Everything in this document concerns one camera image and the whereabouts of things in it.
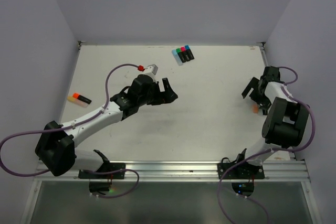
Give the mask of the orange pastel cap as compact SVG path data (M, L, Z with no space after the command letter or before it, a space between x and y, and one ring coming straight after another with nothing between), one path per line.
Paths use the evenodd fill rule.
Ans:
M258 108L257 105L253 105L253 106L252 106L252 110L253 110L254 113L258 113L259 108Z

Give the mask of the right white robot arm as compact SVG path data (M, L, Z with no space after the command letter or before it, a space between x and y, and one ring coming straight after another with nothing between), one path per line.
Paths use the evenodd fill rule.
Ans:
M242 92L243 98L249 96L257 103L266 119L261 139L237 156L234 172L240 178L256 174L274 153L297 147L302 141L309 112L288 91L281 69L265 67L261 77L253 77Z

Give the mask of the orange cap black highlighter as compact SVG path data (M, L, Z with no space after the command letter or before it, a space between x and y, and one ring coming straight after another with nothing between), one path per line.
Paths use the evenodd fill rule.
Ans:
M84 102L86 104L91 104L92 103L92 101L90 99L82 96L79 93L73 93L72 97L75 98L75 99L77 99L77 100L79 100L79 101L82 101L82 102Z

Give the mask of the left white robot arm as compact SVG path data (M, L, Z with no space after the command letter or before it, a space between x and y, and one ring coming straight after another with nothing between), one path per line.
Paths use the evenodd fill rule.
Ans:
M113 170L107 157L99 150L80 152L76 147L101 129L136 114L143 105L174 102L178 95L168 79L164 78L162 83L163 91L152 77L140 74L100 108L64 124L48 123L35 148L36 155L54 176L78 169L97 178L106 177Z

